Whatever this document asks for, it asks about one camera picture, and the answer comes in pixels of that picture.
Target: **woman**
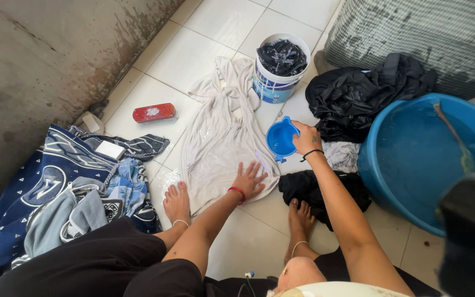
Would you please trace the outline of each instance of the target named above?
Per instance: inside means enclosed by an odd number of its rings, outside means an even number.
[[[360,208],[319,152],[320,134],[314,127],[296,121],[293,124],[300,130],[300,137],[295,134],[293,138],[298,152],[311,152],[306,159],[318,179],[340,244],[338,251],[320,256],[309,247],[315,218],[305,202],[298,209],[298,201],[293,199],[286,267],[277,284],[272,280],[205,278],[208,250],[228,216],[264,187],[260,182],[267,174],[256,177],[261,164],[252,162],[243,171],[240,163],[231,189],[195,223],[190,223],[186,184],[179,182],[178,191],[170,186],[163,201],[173,223],[170,229],[144,234],[123,217],[6,273],[0,278],[0,296],[265,296],[270,289],[274,291],[269,295],[274,295],[325,282],[326,278],[350,279],[414,296],[398,271],[404,273],[393,267]],[[412,276],[403,277],[419,294],[439,295]]]

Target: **blue plastic mug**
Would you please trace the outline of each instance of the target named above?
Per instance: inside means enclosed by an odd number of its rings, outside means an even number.
[[[281,163],[286,160],[283,157],[290,156],[296,152],[296,147],[292,144],[292,136],[300,130],[291,124],[291,119],[287,116],[283,117],[280,122],[274,123],[267,131],[267,146],[269,150],[276,155],[275,161]]]

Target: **white tiled floor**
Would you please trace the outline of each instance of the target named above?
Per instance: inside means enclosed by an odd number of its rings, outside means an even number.
[[[109,96],[104,111],[106,132],[132,139],[152,133],[170,139],[168,148],[146,163],[149,191],[167,229],[162,199],[166,188],[180,180],[178,174],[181,139],[191,117],[201,103],[188,97],[190,86],[213,71],[216,56],[255,57],[261,41],[274,33],[287,32],[302,38],[315,52],[324,47],[344,0],[186,0],[142,53]],[[293,97],[285,104],[262,103],[256,118],[263,133],[275,121],[288,115],[314,125],[317,119],[305,99],[307,83],[317,75],[311,63]],[[176,120],[137,124],[133,109],[159,103],[173,103]],[[280,165],[282,174],[310,169],[301,157],[287,157]],[[282,195],[273,191],[267,197],[240,206],[230,216],[210,250],[208,276],[215,279],[243,277],[254,270],[257,276],[278,276],[289,242],[289,209]],[[443,240],[413,227],[406,220],[372,204],[365,213],[377,239],[392,263],[406,272],[437,286],[434,271],[443,251]],[[334,233],[318,223],[310,242],[319,253],[338,248]]]

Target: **woman's hand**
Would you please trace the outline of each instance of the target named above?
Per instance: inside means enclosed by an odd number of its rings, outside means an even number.
[[[322,150],[322,139],[320,139],[320,132],[316,128],[302,124],[297,120],[292,120],[291,123],[300,130],[300,137],[297,133],[292,136],[292,143],[300,155],[305,155],[312,150]]]
[[[242,172],[243,162],[239,163],[239,167],[237,169],[238,174],[232,186],[235,186],[236,188],[241,189],[243,193],[245,193],[245,200],[256,196],[265,188],[264,184],[260,184],[259,186],[256,186],[258,183],[260,183],[262,180],[264,180],[268,176],[268,173],[265,172],[262,176],[258,178],[256,177],[256,174],[258,173],[258,170],[260,169],[260,167],[261,167],[261,163],[256,164],[255,161],[252,161],[250,162],[250,165],[248,166],[248,168],[245,169],[245,172]]]

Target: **foot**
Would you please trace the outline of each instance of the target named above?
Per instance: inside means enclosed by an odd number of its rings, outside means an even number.
[[[175,185],[168,187],[168,191],[164,193],[166,199],[162,201],[164,205],[164,212],[170,219],[172,224],[177,220],[183,220],[190,225],[190,197],[188,196],[188,191],[186,189],[186,184],[184,181],[179,181],[177,184],[179,191],[175,188]],[[183,222],[177,222],[175,225],[184,225]]]
[[[311,232],[313,231],[314,222],[316,221],[314,216],[311,216],[311,207],[307,202],[302,201],[300,209],[298,209],[298,199],[293,198],[289,205],[289,228],[291,229],[291,240],[287,253],[285,253],[285,264],[292,258],[292,251],[296,243],[300,241],[309,242]],[[294,256],[298,255],[298,250],[302,247],[309,248],[305,243],[300,243],[294,251]]]

